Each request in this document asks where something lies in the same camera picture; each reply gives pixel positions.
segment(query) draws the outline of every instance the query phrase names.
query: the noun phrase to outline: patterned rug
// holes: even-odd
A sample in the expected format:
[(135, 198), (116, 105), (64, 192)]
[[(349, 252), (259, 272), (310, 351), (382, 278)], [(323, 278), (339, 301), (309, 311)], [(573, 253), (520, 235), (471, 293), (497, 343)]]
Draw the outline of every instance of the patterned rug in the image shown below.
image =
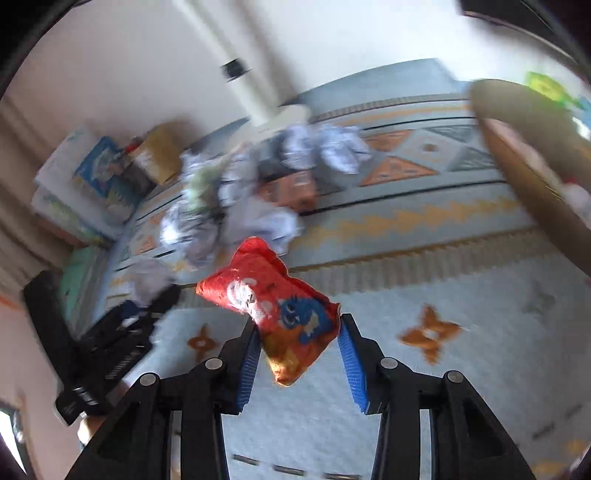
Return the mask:
[[(587, 278), (516, 201), (464, 99), (385, 100), (316, 121), (359, 126), (376, 154), (358, 175), (314, 172), (323, 195), (284, 257), (290, 271), (341, 302), (386, 355), (422, 373), (462, 371), (538, 477), (549, 478), (591, 441)], [(171, 186), (140, 208), (111, 278), (107, 305), (128, 296), (126, 270), (141, 258), (162, 258), (186, 285), (129, 382), (147, 371), (169, 377), (190, 370), (245, 322), (195, 297), (194, 283), (216, 266), (192, 269), (159, 245), (158, 216), (179, 194)], [(425, 312), (461, 327), (440, 345), (434, 365), (404, 342)], [(426, 479), (429, 426), (422, 420)], [(358, 412), (333, 343), (290, 388), (274, 385), (261, 358), (251, 402), (223, 424), (233, 478), (354, 479), (371, 473), (379, 418)], [(178, 435), (174, 441), (173, 466)]]

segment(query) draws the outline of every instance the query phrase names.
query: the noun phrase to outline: blue cartoon character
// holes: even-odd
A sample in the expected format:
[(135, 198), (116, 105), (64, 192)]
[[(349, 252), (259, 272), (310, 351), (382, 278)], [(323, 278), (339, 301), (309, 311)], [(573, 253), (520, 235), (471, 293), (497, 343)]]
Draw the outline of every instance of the blue cartoon character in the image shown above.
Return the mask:
[(299, 337), (303, 345), (333, 328), (324, 306), (316, 299), (299, 298), (293, 295), (287, 300), (279, 300), (278, 303), (281, 308), (281, 324), (284, 328), (293, 330), (298, 325), (304, 327)]

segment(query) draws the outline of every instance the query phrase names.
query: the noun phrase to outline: metal screw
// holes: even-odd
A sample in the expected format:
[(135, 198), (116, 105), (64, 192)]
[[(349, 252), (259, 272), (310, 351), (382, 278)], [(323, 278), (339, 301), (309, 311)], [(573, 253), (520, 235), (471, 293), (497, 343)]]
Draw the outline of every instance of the metal screw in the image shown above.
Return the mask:
[(387, 368), (388, 370), (392, 370), (398, 366), (398, 361), (391, 356), (385, 356), (379, 362), (382, 367)]
[(150, 385), (154, 385), (156, 382), (156, 375), (154, 374), (145, 374), (142, 375), (142, 378), (139, 379), (139, 383), (141, 383), (145, 387), (149, 387)]
[(450, 382), (454, 382), (454, 383), (462, 383), (464, 381), (464, 375), (462, 375), (460, 372), (457, 372), (455, 370), (452, 370), (451, 372), (449, 372), (447, 374), (447, 377), (449, 378)]
[(205, 368), (208, 370), (217, 370), (221, 368), (223, 362), (220, 358), (210, 358), (207, 362), (205, 362)]

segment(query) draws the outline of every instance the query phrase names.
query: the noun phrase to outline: white wall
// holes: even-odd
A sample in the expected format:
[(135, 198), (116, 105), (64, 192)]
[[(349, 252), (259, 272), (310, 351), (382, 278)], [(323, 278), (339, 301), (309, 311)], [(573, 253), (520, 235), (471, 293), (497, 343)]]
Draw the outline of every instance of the white wall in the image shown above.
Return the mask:
[[(454, 0), (201, 0), (275, 100), (390, 63), (438, 57), (459, 80), (581, 82), (537, 43), (459, 15)], [(196, 140), (244, 116), (170, 0), (93, 0), (37, 45), (8, 94), (51, 144), (89, 121), (126, 140), (179, 120)]]

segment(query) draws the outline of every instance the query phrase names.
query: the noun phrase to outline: red pillow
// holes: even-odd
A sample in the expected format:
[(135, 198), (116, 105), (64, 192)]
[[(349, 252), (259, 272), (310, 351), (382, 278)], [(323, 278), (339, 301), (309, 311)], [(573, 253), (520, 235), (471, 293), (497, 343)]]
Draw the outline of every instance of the red pillow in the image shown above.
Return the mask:
[(340, 305), (287, 267), (261, 238), (252, 236), (230, 264), (197, 284), (197, 294), (220, 307), (248, 313), (280, 385), (291, 385), (339, 334)]

